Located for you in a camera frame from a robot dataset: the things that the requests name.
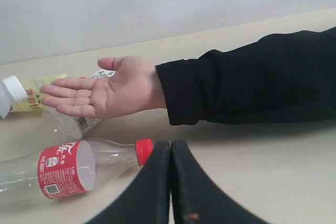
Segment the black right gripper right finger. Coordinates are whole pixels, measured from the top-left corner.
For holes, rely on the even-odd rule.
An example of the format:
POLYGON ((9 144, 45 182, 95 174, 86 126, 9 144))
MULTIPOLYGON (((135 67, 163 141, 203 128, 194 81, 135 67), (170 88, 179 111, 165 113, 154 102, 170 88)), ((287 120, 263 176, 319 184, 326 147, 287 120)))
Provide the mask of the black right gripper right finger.
POLYGON ((171 144, 170 183, 175 223, 266 223, 224 193, 183 140, 171 144))

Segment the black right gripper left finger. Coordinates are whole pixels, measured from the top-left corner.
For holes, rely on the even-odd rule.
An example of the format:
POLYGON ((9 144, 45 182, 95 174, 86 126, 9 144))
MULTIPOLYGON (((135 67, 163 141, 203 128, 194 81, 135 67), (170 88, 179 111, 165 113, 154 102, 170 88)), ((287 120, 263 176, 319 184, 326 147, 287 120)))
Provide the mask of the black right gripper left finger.
POLYGON ((88 223, 168 223, 170 212, 170 144, 159 141, 125 191, 88 223))

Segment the person's open bare hand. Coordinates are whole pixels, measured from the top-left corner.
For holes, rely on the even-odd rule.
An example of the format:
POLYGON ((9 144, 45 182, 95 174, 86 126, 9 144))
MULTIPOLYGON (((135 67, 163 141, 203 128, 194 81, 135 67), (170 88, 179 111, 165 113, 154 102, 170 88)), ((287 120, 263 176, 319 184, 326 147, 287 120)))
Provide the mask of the person's open bare hand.
POLYGON ((165 97, 155 65, 136 56, 98 60, 114 75, 105 78, 66 77, 41 87, 42 103, 76 117, 111 119, 153 109, 165 109, 165 97))

